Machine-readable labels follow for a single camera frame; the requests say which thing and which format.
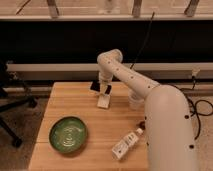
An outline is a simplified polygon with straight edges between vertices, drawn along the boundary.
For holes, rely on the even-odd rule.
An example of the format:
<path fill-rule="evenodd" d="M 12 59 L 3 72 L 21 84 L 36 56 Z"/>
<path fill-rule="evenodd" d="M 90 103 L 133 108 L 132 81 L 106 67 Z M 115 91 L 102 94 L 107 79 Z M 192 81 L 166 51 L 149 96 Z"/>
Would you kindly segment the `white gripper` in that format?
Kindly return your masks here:
<path fill-rule="evenodd" d="M 101 85 L 108 85 L 105 91 L 105 94 L 110 94 L 112 86 L 110 85 L 113 79 L 113 75 L 111 73 L 99 72 L 98 75 L 99 83 Z M 96 92 L 100 91 L 100 84 L 97 81 L 93 81 L 90 89 Z"/>

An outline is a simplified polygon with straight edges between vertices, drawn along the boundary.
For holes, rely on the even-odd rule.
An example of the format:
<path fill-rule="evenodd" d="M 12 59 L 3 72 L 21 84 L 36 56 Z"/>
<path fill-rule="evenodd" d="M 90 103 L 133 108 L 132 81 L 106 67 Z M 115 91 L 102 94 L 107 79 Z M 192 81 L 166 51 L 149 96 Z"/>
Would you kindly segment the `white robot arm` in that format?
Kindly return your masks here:
<path fill-rule="evenodd" d="M 144 101 L 149 171 L 199 171 L 190 108 L 176 87 L 160 84 L 122 64 L 123 55 L 113 49 L 98 55 L 97 106 L 109 107 L 106 93 L 116 77 L 131 89 L 130 104 Z"/>

